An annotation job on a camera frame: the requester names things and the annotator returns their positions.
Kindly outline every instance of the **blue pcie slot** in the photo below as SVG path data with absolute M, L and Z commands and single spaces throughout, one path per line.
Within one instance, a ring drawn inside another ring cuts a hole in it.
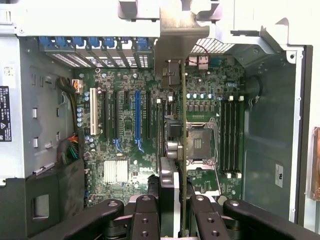
M 141 152 L 145 152 L 141 146 L 141 93 L 139 90 L 135 91 L 135 144 Z

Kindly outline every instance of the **white label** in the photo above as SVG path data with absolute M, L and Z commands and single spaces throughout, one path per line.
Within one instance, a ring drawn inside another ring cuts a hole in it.
M 281 165 L 275 165 L 275 185 L 282 188 L 284 182 L 284 167 Z
M 16 69 L 13 65 L 5 65 L 2 68 L 2 85 L 11 89 L 16 88 Z

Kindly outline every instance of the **connector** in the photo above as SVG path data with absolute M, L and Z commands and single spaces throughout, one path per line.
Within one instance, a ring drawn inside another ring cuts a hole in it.
M 90 134 L 98 134 L 98 99 L 95 88 L 90 88 Z
M 135 144 L 141 152 L 145 152 L 141 146 L 141 93 L 139 90 L 135 91 Z

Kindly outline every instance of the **colorful wires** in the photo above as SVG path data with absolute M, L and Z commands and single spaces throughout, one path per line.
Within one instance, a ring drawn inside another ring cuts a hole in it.
M 68 140 L 71 142 L 69 146 L 69 151 L 74 159 L 78 159 L 78 148 L 79 148 L 79 139 L 78 136 L 73 135 L 72 137 L 69 137 Z

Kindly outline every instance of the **screw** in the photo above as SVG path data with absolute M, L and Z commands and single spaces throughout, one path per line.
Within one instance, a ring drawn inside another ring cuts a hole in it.
M 118 203 L 116 203 L 115 201 L 111 201 L 111 202 L 109 202 L 109 204 L 108 204 L 109 207 L 115 207 L 115 206 L 117 206 L 117 205 L 118 205 Z
M 149 200 L 151 200 L 151 198 L 148 197 L 148 196 L 143 196 L 142 200 L 143 200 L 143 201 L 149 201 Z
M 197 199 L 199 201 L 203 201 L 205 198 L 203 196 L 198 195 L 195 197 L 195 199 Z
M 230 201 L 230 204 L 234 207 L 238 207 L 240 205 L 237 201 Z

